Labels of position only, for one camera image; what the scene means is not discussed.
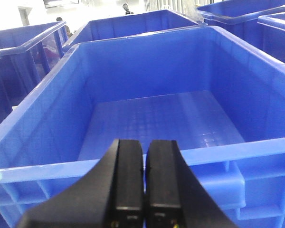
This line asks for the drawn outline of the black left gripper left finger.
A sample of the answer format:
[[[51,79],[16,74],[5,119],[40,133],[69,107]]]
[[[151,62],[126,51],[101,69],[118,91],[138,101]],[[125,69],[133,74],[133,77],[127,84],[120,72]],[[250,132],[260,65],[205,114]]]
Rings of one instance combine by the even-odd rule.
[[[143,227],[143,152],[139,141],[115,139],[73,185],[28,209],[18,228]]]

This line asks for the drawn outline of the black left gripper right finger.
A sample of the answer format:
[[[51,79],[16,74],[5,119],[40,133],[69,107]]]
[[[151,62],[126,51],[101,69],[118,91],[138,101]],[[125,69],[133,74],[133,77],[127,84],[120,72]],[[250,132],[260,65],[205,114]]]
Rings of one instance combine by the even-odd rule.
[[[236,227],[186,164],[176,141],[153,140],[145,171],[146,227]]]

